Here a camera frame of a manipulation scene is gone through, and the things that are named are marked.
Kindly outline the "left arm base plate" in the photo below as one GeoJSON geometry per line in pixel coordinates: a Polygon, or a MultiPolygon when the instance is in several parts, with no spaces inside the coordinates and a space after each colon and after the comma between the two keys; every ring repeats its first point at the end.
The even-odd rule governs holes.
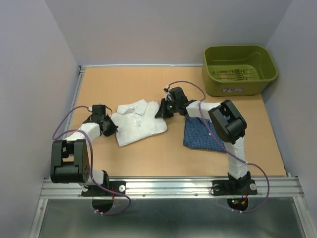
{"type": "Polygon", "coordinates": [[[89,185],[85,187],[84,190],[81,191],[81,196],[83,197],[112,197],[112,196],[116,196],[115,194],[113,194],[113,192],[125,194],[125,188],[126,188],[126,181],[110,180],[108,190],[112,191],[112,193],[110,193],[109,191],[105,191],[104,189],[101,189],[96,185],[89,185]]]}

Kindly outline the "white long sleeve shirt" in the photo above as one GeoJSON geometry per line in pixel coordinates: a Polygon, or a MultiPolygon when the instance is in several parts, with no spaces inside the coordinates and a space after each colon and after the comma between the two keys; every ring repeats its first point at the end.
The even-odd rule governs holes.
{"type": "Polygon", "coordinates": [[[118,126],[116,140],[120,147],[167,131],[164,119],[156,119],[158,102],[141,99],[135,103],[119,105],[111,119],[118,126]]]}

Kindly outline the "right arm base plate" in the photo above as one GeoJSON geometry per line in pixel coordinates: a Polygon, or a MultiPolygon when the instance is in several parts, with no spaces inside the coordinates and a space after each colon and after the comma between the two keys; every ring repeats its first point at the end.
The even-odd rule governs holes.
{"type": "Polygon", "coordinates": [[[247,182],[236,182],[233,180],[212,180],[212,194],[214,196],[238,196],[246,193],[248,195],[257,195],[257,189],[251,189],[250,185],[255,183],[253,179],[247,182]]]}

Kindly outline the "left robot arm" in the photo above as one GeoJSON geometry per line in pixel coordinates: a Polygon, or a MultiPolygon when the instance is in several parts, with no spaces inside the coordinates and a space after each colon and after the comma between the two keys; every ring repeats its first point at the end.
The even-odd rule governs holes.
{"type": "Polygon", "coordinates": [[[93,183],[90,155],[92,141],[117,132],[108,113],[92,113],[72,135],[52,144],[50,176],[53,183],[93,183]]]}

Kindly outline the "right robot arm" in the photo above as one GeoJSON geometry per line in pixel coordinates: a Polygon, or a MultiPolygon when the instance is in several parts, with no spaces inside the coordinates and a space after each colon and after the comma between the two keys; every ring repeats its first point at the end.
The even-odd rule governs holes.
{"type": "Polygon", "coordinates": [[[210,120],[227,153],[229,176],[228,188],[240,193],[246,187],[243,179],[249,172],[244,151],[247,123],[231,100],[221,103],[204,103],[197,100],[161,100],[155,118],[172,118],[175,113],[189,118],[210,120]]]}

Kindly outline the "blue checked shirt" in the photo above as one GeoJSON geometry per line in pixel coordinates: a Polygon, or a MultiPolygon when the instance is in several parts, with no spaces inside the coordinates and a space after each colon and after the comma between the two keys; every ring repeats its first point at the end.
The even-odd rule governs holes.
{"type": "Polygon", "coordinates": [[[225,145],[217,135],[211,120],[206,119],[209,130],[201,118],[186,118],[183,145],[191,149],[225,152],[225,145]]]}

